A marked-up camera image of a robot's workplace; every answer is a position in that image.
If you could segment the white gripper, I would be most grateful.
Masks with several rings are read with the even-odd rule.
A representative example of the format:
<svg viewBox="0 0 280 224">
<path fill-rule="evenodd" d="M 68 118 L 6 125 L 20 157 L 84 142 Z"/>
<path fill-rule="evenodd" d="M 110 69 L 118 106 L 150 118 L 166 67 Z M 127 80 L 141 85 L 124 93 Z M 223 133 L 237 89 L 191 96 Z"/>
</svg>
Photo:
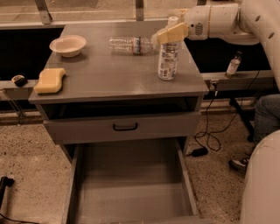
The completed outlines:
<svg viewBox="0 0 280 224">
<path fill-rule="evenodd" d="M 198 5 L 191 9 L 172 9 L 167 12 L 167 17 L 176 17 L 184 23 L 172 27 L 165 27 L 152 35 L 150 42 L 163 45 L 182 41 L 188 37 L 190 40 L 205 40 L 209 30 L 209 5 Z"/>
</svg>

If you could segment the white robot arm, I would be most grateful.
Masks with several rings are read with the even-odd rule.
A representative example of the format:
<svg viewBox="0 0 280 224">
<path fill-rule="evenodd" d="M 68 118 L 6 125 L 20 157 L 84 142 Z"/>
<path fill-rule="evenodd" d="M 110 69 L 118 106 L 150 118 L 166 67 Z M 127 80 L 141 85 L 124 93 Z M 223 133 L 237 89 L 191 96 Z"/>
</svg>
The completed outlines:
<svg viewBox="0 0 280 224">
<path fill-rule="evenodd" d="M 228 9 L 195 6 L 174 14 L 151 43 L 163 45 L 184 38 L 218 38 L 234 44 L 254 39 L 262 46 L 280 90 L 280 1 L 241 0 Z M 266 94 L 255 105 L 255 148 L 243 160 L 229 165 L 245 173 L 240 224 L 280 224 L 280 93 Z"/>
</svg>

